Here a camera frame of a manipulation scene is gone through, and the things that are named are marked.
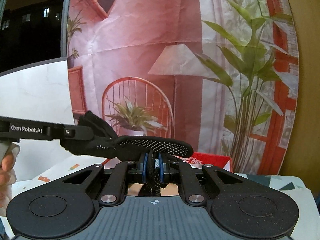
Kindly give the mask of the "person's left hand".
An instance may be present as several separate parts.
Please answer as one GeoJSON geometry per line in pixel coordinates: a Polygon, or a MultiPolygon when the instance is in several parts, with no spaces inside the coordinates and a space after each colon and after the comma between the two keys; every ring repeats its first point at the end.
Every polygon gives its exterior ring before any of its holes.
{"type": "Polygon", "coordinates": [[[1,141],[1,217],[5,217],[12,200],[12,185],[16,183],[14,165],[20,147],[10,141],[1,141]]]}

